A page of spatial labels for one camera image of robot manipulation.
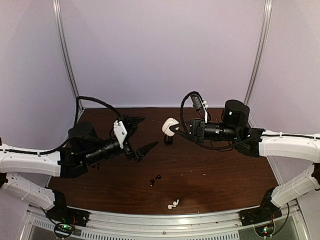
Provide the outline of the white earbud charging case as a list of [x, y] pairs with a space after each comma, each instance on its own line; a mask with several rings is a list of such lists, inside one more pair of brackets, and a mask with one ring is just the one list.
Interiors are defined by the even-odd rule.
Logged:
[[170, 130], [170, 127], [178, 125], [178, 124], [179, 124], [179, 122], [175, 118], [169, 117], [162, 125], [161, 130], [166, 136], [173, 137], [175, 135], [175, 133], [172, 130]]

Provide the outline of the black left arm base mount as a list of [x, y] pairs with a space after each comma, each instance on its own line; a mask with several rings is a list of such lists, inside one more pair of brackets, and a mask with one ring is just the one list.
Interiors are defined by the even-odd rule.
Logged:
[[86, 227], [90, 213], [67, 206], [65, 195], [53, 190], [53, 207], [42, 210], [45, 216], [54, 224], [53, 233], [59, 239], [66, 239], [72, 235], [76, 226]]

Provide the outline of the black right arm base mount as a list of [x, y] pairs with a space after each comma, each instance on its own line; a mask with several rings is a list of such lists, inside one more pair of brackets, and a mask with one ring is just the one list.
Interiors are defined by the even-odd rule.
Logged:
[[274, 220], [282, 216], [280, 208], [271, 202], [272, 191], [273, 188], [264, 194], [258, 207], [239, 212], [242, 226], [254, 225], [255, 233], [262, 238], [272, 237], [276, 233]]

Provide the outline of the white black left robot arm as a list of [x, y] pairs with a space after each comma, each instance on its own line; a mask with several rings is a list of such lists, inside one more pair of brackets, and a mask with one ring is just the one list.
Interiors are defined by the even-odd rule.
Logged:
[[158, 142], [134, 149], [130, 137], [144, 117], [121, 117], [113, 124], [114, 137], [98, 137], [94, 126], [78, 122], [68, 130], [67, 140], [56, 149], [36, 150], [0, 145], [0, 188], [23, 201], [52, 212], [61, 222], [72, 218], [62, 192], [40, 187], [21, 177], [21, 173], [44, 174], [51, 177], [75, 179], [97, 167], [103, 161], [123, 154], [127, 160], [140, 162]]

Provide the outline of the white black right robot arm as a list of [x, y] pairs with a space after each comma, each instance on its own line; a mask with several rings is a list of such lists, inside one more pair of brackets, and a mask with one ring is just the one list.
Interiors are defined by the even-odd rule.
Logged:
[[249, 113], [247, 105], [231, 99], [225, 103], [220, 122], [195, 118], [186, 126], [182, 120], [171, 117], [163, 124], [162, 132], [169, 137], [179, 135], [201, 147], [205, 140], [230, 143], [215, 147], [216, 151], [232, 148], [250, 157], [280, 156], [310, 161], [312, 164], [305, 171], [266, 193], [262, 206], [256, 210], [258, 219], [266, 221], [276, 209], [312, 190], [320, 189], [320, 136], [251, 128], [247, 125]]

